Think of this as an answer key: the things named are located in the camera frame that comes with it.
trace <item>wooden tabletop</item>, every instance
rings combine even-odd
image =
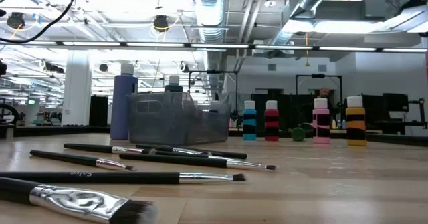
[[[30,157],[30,150],[99,156],[113,154],[64,150],[67,142],[132,146],[110,141],[107,134],[16,138],[0,142],[2,171],[105,171]],[[158,222],[252,223],[428,223],[428,148],[369,143],[349,148],[345,140],[314,146],[312,140],[244,142],[203,146],[245,152],[249,161],[275,164],[277,171],[242,171],[199,166],[121,160],[140,171],[245,173],[246,183],[202,185],[73,185],[136,200],[153,200]],[[1,224],[87,224],[41,207],[0,201]]]

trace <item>red paint bottle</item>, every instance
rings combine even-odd
[[[266,102],[265,111],[265,140],[278,141],[280,139],[280,112],[278,102],[269,100]]]

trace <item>yellow paint bottle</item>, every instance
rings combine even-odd
[[[347,97],[346,135],[349,146],[367,146],[366,110],[361,96]]]

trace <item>black brush handle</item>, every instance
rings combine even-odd
[[[102,146],[96,144],[64,144],[64,148],[112,154],[113,146]]]
[[[97,184],[179,184],[178,172],[0,172],[9,177],[42,183],[97,183]]]
[[[186,154],[179,152],[167,152],[167,151],[156,151],[154,154],[162,156],[181,156],[181,157],[190,157],[190,158],[209,158],[208,154]]]
[[[194,150],[194,151],[200,151],[200,152],[210,152],[213,156],[220,156],[225,158],[237,158],[241,160],[247,159],[247,154],[245,153],[238,153],[238,152],[224,152],[224,151],[216,151],[216,150],[201,150],[197,148],[188,148],[185,147],[188,150]]]
[[[86,166],[94,166],[96,167],[96,161],[98,158],[94,157],[86,157],[86,156],[74,156],[70,154],[60,154],[60,153],[53,153],[53,152],[46,152],[46,151],[39,151],[39,150],[32,150],[29,152],[30,155],[41,157],[41,158],[48,158],[51,160],[60,160],[64,162],[70,162],[74,164],[82,164]]]
[[[209,158],[161,156],[161,155],[151,155],[151,154],[120,154],[119,157],[126,160],[142,160],[142,161],[171,163],[171,164],[186,164],[186,165],[193,165],[193,166],[227,168],[226,160],[217,160],[217,159],[209,159]]]
[[[137,144],[136,147],[142,148],[142,149],[153,148],[155,150],[166,151],[166,152],[172,152],[174,149],[173,147],[170,147],[170,146],[155,146],[153,144]]]
[[[29,194],[41,183],[0,177],[0,200],[32,205]]]

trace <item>pillar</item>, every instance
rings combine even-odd
[[[34,120],[37,120],[37,113],[40,112],[40,98],[28,98],[27,110],[25,111],[25,126],[35,126]]]
[[[62,126],[88,125],[92,66],[89,51],[69,50],[62,107]]]

